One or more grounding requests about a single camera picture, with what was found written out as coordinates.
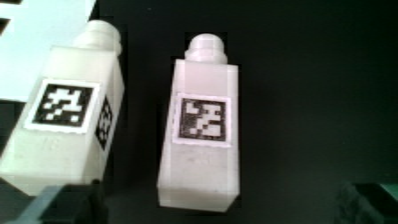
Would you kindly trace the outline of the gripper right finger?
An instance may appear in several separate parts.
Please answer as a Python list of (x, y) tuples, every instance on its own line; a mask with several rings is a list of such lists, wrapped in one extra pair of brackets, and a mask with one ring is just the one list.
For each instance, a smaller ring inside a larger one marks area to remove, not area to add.
[(398, 184), (349, 183), (336, 200), (334, 224), (398, 224)]

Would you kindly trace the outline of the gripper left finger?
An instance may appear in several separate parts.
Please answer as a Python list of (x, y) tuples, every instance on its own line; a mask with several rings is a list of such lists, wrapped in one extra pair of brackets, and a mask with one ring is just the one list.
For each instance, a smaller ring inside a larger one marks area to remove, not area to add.
[(48, 186), (16, 218), (16, 224), (107, 224), (102, 182)]

